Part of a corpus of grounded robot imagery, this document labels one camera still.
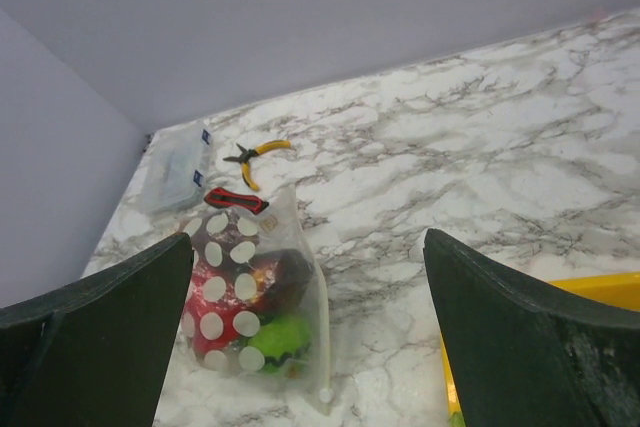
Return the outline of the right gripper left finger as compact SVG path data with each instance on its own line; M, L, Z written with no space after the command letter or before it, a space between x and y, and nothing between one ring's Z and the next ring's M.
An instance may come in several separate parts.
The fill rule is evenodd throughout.
M4 426L150 426L193 268L185 233L1 311Z

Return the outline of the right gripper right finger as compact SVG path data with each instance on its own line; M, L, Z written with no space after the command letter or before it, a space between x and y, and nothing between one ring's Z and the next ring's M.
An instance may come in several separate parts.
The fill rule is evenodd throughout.
M636 426L639 312L430 229L424 262L468 426Z

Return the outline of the red toy bell pepper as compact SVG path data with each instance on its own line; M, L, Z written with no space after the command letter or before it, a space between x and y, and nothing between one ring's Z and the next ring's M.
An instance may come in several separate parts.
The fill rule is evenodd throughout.
M196 355L205 358L210 352L217 355L234 342L255 336L261 323L226 277L210 271L195 271L181 326Z

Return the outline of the clear zip top bag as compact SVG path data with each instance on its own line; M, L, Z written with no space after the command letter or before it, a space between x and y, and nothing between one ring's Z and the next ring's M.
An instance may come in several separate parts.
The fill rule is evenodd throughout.
M220 379L296 388L328 414L328 289L294 187L270 201L218 187L205 202L180 225L194 255L178 334L187 355Z

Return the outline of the green toy watermelon ball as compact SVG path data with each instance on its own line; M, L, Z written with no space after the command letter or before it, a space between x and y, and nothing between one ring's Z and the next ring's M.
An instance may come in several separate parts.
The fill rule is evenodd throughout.
M305 362L311 346L309 322L297 314L282 315L262 326L240 350L240 367L248 372L285 372L297 362Z

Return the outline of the dark maroon toy beet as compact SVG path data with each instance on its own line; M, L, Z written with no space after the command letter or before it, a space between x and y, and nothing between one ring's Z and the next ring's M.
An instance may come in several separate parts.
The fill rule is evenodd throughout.
M282 249L254 257L249 274L257 287L249 302L251 309L271 317L293 311L300 304L313 267L299 250Z

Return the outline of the dark red toy fruit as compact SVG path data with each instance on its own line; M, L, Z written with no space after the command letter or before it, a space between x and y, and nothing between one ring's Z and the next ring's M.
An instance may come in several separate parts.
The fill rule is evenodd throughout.
M193 269L199 275L236 276L246 272L259 244L257 223L235 211L193 217L181 225L180 231L190 236Z

